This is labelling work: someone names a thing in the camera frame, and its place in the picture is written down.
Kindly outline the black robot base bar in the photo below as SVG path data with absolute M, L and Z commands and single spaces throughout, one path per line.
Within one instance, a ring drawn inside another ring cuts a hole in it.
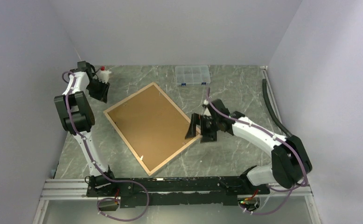
M 121 208 L 158 205 L 222 204 L 233 206 L 243 197 L 268 195 L 263 184 L 254 186 L 245 177 L 117 178 L 98 188 L 87 188 L 87 197 L 117 198 Z

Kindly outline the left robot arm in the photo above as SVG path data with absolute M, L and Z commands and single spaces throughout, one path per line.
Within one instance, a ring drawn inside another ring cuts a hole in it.
M 68 86 L 62 95 L 54 98 L 64 130 L 74 136 L 87 160 L 89 187 L 99 189 L 105 196 L 117 191 L 117 182 L 111 179 L 114 175 L 94 141 L 95 116 L 87 97 L 107 103 L 110 73 L 104 68 L 96 70 L 87 61 L 80 61 L 77 68 L 62 74 L 62 77 L 69 78 Z

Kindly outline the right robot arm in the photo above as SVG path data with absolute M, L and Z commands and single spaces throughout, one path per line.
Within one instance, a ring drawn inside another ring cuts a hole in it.
M 220 99 L 206 101 L 203 108 L 203 114 L 191 115 L 186 139 L 197 135 L 197 126 L 201 130 L 201 142 L 216 141 L 217 132 L 222 131 L 247 140 L 271 158 L 268 165 L 253 166 L 241 174 L 243 192 L 250 194 L 258 186 L 272 183 L 285 189 L 308 184 L 307 175 L 312 170 L 312 164 L 299 137 L 271 132 L 241 112 L 230 112 Z

